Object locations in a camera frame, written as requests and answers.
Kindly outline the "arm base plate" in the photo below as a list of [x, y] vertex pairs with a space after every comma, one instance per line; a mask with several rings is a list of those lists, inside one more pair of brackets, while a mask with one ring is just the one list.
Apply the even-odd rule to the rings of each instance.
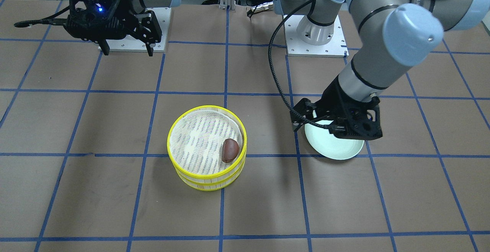
[[[170, 18], [172, 16], [173, 9], [169, 7], [164, 8], [149, 8], [145, 10], [142, 15], [136, 15], [136, 17], [142, 21], [143, 18], [152, 18], [155, 22], [159, 23], [162, 31], [160, 41], [154, 45], [154, 52], [165, 53], [168, 44]], [[110, 52], [145, 52], [147, 53], [146, 44], [142, 41], [131, 37], [129, 34], [121, 40], [107, 40]]]
[[287, 55], [291, 57], [348, 57], [340, 17], [329, 26], [313, 24], [305, 15], [292, 15], [284, 24]]

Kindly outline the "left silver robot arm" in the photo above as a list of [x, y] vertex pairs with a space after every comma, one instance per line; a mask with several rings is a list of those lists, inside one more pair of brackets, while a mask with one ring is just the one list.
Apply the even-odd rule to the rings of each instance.
[[274, 11], [283, 20], [269, 46], [292, 15], [305, 15], [305, 29], [299, 32], [305, 43], [327, 43], [343, 3], [362, 47], [320, 100], [286, 104], [294, 131], [311, 125], [340, 139], [382, 137], [379, 95], [423, 62], [446, 31], [473, 28], [489, 12], [489, 0], [274, 0]]

